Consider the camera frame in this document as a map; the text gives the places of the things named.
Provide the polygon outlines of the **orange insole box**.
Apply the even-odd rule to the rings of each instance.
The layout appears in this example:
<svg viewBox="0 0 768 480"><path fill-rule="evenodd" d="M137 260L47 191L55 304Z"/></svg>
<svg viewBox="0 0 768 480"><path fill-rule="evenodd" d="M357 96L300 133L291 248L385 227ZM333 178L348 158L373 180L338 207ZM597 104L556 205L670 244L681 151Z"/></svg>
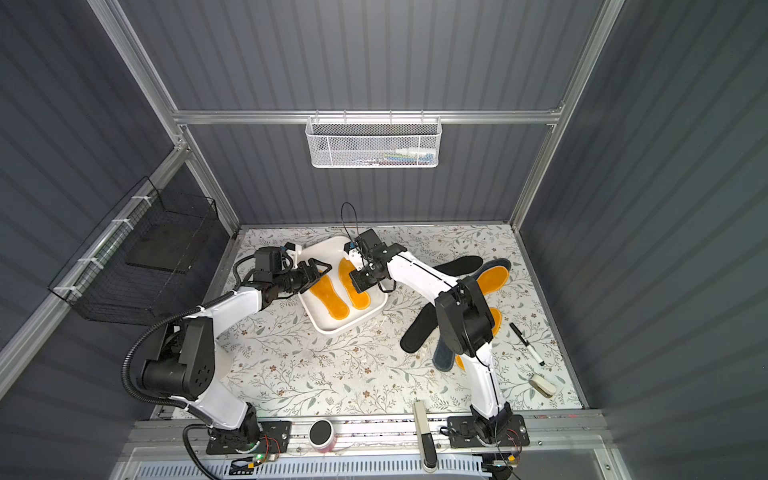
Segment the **orange insole box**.
<svg viewBox="0 0 768 480"><path fill-rule="evenodd" d="M365 310L370 306L371 299L367 292L360 293L357 291L351 277L351 274L355 272L356 268L350 260L346 258L340 260L339 278L351 304L356 310Z"/></svg>

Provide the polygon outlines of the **black insole front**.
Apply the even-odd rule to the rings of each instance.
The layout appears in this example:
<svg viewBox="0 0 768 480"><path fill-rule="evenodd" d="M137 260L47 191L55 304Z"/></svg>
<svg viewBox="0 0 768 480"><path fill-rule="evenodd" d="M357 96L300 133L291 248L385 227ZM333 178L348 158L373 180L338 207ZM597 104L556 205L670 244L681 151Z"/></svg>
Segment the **black insole front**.
<svg viewBox="0 0 768 480"><path fill-rule="evenodd" d="M432 303L427 303L402 335L400 339L401 349L408 354L417 352L437 328L438 320L435 306Z"/></svg>

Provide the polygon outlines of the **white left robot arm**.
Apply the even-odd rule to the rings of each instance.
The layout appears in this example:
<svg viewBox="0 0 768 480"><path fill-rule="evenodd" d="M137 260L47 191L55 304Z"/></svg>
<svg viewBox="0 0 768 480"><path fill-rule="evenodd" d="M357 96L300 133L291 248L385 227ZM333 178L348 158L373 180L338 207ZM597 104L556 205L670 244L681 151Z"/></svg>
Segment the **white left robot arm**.
<svg viewBox="0 0 768 480"><path fill-rule="evenodd" d="M264 436L256 409L218 379L216 340L246 317L326 279L332 265L302 260L300 252L293 243L260 247L233 264L232 289L148 327L123 360L126 392L192 414L213 439L235 451L255 450Z"/></svg>

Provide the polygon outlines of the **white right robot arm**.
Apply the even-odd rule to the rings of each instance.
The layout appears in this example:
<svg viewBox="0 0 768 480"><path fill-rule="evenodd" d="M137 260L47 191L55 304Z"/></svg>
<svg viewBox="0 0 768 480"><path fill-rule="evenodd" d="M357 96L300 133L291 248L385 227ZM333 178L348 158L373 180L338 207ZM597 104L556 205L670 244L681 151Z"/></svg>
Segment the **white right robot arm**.
<svg viewBox="0 0 768 480"><path fill-rule="evenodd" d="M344 245L355 270L350 278L363 293L379 281L405 285L436 310L440 339L462 359L471 391L470 411L476 435L486 445L505 437L512 409L504 398L494 368L492 328L495 320L477 281L443 274L417 259L399 244L363 245L362 239Z"/></svg>

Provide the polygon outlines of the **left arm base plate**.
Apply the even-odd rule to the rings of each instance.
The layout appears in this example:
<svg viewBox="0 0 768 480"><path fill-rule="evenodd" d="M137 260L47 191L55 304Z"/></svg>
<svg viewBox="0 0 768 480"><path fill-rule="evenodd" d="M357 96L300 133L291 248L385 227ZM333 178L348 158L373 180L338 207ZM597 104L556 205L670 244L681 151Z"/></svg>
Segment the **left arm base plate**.
<svg viewBox="0 0 768 480"><path fill-rule="evenodd" d="M238 430L213 428L206 446L208 455L279 455L287 451L291 438L289 421L258 422Z"/></svg>

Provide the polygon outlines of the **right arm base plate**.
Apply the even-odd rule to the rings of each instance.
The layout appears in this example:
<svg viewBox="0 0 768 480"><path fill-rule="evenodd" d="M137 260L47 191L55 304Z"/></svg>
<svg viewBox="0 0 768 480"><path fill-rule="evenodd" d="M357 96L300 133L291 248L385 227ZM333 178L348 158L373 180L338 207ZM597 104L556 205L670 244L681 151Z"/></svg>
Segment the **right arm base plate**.
<svg viewBox="0 0 768 480"><path fill-rule="evenodd" d="M486 424L472 416L451 416L447 424L440 427L440 433L448 438L450 446L455 449L520 449L530 445L528 429L521 415L511 415L505 424Z"/></svg>

